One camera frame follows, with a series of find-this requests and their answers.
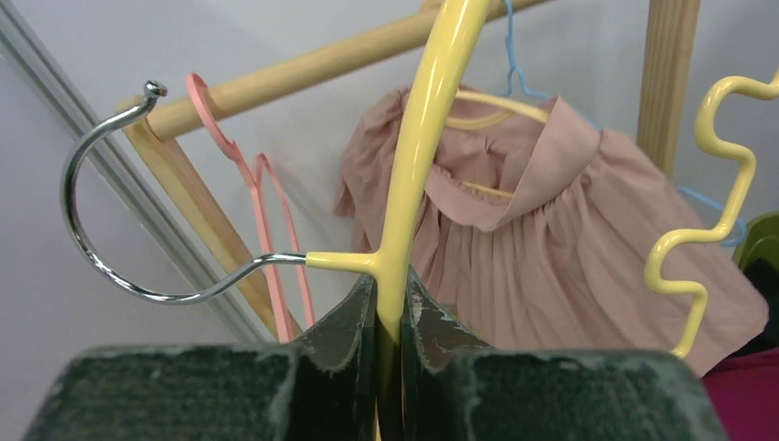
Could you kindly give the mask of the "pink plastic hanger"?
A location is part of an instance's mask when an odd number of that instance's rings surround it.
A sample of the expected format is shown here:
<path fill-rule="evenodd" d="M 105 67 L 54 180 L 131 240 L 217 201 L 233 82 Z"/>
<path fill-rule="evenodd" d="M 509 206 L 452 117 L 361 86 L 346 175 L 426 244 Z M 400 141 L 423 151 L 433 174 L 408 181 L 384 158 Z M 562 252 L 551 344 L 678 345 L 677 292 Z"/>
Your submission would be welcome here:
<path fill-rule="evenodd" d="M 278 182 L 273 166 L 265 154 L 257 154 L 250 164 L 245 160 L 237 143 L 227 137 L 220 129 L 219 124 L 207 103 L 206 92 L 208 85 L 198 74 L 190 73 L 186 77 L 186 89 L 190 102 L 194 106 L 200 122 L 221 152 L 236 165 L 236 168 L 250 193 L 254 208 L 255 226 L 261 250 L 266 254 L 272 254 L 276 250 L 267 216 L 267 209 L 265 207 L 263 178 L 267 176 L 270 178 L 270 182 L 277 193 L 282 214 L 284 215 L 286 222 L 289 244 L 291 245 L 292 250 L 297 252 L 299 250 L 299 240 L 289 208 L 288 198 Z M 278 340 L 281 343 L 287 343 L 299 336 L 300 330 L 296 327 L 297 322 L 289 311 L 287 297 L 285 290 L 283 289 L 279 270 L 277 267 L 272 266 L 265 272 L 265 276 L 268 284 L 271 308 L 277 327 Z"/>

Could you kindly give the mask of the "light pink skirt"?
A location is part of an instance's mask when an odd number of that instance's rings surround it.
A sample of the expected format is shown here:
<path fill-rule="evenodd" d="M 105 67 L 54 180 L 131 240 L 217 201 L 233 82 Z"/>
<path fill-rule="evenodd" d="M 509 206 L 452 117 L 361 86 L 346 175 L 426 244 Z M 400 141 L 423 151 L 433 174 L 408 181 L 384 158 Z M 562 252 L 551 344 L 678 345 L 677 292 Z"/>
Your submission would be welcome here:
<path fill-rule="evenodd" d="M 359 253 L 381 241 L 408 94 L 370 107 L 342 156 L 334 211 L 354 219 Z M 444 128 L 411 265 L 436 301 L 502 349 L 672 349 L 692 298 L 650 290 L 645 263 L 664 233 L 702 222 L 627 135 L 597 130 L 561 97 L 541 108 L 546 124 L 513 114 L 479 130 Z M 662 271 L 708 290 L 685 358 L 698 375 L 768 322 L 765 299 L 718 244 L 675 247 Z"/>

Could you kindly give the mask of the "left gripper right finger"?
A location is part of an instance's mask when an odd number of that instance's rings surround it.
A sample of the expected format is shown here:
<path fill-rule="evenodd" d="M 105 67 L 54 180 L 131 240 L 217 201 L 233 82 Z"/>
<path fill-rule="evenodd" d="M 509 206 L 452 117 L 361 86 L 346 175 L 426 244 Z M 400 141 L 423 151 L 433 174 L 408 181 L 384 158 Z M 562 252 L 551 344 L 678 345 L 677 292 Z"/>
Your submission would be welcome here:
<path fill-rule="evenodd" d="M 402 317 L 409 440 L 723 440 L 698 377 L 646 350 L 504 351 L 410 272 Z"/>

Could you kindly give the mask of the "wooden clothes rack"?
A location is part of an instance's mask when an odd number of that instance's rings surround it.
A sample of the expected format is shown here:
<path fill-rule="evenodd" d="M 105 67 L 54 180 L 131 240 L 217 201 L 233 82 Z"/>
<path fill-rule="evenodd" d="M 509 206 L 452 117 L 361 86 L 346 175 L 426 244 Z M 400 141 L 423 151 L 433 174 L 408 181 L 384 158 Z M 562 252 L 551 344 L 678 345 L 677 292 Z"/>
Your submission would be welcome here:
<path fill-rule="evenodd" d="M 406 51 L 424 51 L 446 2 L 428 1 L 416 15 L 216 85 L 207 91 L 207 103 L 216 119 L 226 119 Z M 507 17 L 505 6 L 486 2 L 491 5 L 486 23 Z M 514 12 L 529 7 L 526 1 L 512 5 Z M 637 141 L 666 174 L 675 164 L 699 9 L 696 1 L 649 5 Z M 194 106 L 182 98 L 128 126 L 125 135 L 200 241 L 232 272 L 248 262 L 248 248 L 176 140 L 201 127 Z"/>

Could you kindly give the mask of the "olive green plastic basket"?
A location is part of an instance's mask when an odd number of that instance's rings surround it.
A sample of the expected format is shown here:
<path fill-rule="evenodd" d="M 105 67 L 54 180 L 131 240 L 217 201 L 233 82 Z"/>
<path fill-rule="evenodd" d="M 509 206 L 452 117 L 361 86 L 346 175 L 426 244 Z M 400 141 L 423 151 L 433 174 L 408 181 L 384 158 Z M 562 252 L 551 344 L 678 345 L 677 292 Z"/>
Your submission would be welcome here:
<path fill-rule="evenodd" d="M 763 261 L 778 270 L 778 212 L 767 212 L 748 222 L 738 219 L 737 226 L 742 235 L 733 254 L 737 267 L 745 270 Z"/>

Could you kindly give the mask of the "light blue hanger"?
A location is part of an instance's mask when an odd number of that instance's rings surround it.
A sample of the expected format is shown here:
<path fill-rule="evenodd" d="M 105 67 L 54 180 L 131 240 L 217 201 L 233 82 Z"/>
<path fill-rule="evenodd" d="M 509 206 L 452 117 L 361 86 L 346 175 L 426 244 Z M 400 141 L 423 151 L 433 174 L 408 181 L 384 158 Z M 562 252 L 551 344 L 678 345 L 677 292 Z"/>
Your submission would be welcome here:
<path fill-rule="evenodd" d="M 508 71 L 506 74 L 506 92 L 503 94 L 508 97 L 514 93 L 514 78 L 517 79 L 519 87 L 523 94 L 527 97 L 537 100 L 548 100 L 551 95 L 540 90 L 534 90 L 529 87 L 526 81 L 525 71 L 516 57 L 516 49 L 514 46 L 514 7 L 510 0 L 503 0 L 507 12 L 506 18 L 506 33 L 504 39 L 506 59 L 508 63 Z M 709 198 L 706 195 L 700 194 L 689 187 L 677 186 L 677 191 L 688 198 L 696 200 L 702 204 L 705 204 L 711 209 L 714 209 L 719 214 L 724 213 L 725 206 L 716 200 Z M 728 236 L 720 242 L 723 247 L 735 247 L 741 244 L 747 237 L 747 223 L 740 217 L 737 217 L 735 224 Z"/>

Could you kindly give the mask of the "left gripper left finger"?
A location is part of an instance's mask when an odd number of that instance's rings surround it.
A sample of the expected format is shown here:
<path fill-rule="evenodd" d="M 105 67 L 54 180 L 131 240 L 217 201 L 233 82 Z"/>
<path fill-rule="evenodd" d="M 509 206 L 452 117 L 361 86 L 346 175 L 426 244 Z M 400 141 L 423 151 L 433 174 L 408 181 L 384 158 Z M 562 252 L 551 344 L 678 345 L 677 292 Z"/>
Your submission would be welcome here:
<path fill-rule="evenodd" d="M 376 283 L 285 345 L 104 346 L 51 385 L 27 440 L 370 440 Z"/>

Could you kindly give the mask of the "magenta pleated skirt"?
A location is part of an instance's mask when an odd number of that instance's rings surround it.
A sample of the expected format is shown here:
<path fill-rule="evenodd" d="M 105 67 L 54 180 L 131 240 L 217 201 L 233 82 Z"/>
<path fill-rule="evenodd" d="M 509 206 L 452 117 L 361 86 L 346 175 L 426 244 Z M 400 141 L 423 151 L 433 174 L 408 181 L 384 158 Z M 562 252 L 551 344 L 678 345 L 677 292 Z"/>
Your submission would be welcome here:
<path fill-rule="evenodd" d="M 728 358 L 703 377 L 731 440 L 778 441 L 778 350 Z"/>

